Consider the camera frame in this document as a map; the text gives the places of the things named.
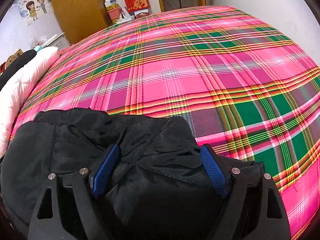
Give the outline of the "black padded jacket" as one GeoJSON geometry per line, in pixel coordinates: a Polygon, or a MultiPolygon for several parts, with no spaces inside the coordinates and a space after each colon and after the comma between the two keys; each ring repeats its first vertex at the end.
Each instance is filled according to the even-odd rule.
{"type": "Polygon", "coordinates": [[[16,131],[1,211],[20,239],[246,239],[263,172],[199,146],[181,117],[53,110],[16,131]]]}

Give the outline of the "pink green plaid bedsheet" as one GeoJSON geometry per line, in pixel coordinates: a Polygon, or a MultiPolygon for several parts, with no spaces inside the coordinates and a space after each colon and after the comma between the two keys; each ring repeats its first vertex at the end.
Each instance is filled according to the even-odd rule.
{"type": "Polygon", "coordinates": [[[101,30],[61,51],[23,105],[181,116],[198,144],[262,161],[300,239],[319,210],[319,67],[233,7],[191,7],[101,30]]]}

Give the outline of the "white folded quilt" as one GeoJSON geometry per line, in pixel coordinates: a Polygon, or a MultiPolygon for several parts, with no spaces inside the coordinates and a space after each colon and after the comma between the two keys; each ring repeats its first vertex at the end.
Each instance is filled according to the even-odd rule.
{"type": "Polygon", "coordinates": [[[47,70],[59,59],[57,47],[41,49],[1,89],[1,156],[4,156],[14,122],[29,95],[47,70]]]}

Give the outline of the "black pillow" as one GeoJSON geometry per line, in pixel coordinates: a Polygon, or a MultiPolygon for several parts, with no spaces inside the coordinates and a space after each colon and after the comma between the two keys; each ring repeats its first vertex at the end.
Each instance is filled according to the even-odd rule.
{"type": "Polygon", "coordinates": [[[32,49],[26,51],[22,55],[20,55],[17,59],[13,61],[13,63],[4,71],[4,73],[0,77],[0,90],[5,86],[5,84],[9,81],[9,79],[25,64],[27,64],[30,60],[32,60],[36,56],[37,52],[32,49]]]}

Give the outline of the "wooden wardrobe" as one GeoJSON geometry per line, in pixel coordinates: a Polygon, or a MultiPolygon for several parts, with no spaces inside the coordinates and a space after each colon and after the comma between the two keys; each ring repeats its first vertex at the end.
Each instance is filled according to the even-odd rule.
{"type": "Polygon", "coordinates": [[[54,14],[70,44],[111,25],[104,0],[51,0],[54,14]]]}

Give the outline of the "red gift box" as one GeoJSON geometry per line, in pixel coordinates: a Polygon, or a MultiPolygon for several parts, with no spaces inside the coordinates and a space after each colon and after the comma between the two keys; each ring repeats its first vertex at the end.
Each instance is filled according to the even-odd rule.
{"type": "Polygon", "coordinates": [[[124,0],[128,12],[135,12],[143,9],[149,9],[149,0],[124,0]]]}

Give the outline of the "cartoon couple wall sticker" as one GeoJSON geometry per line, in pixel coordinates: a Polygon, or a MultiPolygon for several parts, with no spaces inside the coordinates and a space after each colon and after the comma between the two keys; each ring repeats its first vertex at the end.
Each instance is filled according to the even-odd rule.
{"type": "Polygon", "coordinates": [[[14,5],[26,26],[53,12],[51,0],[15,0],[14,5]]]}

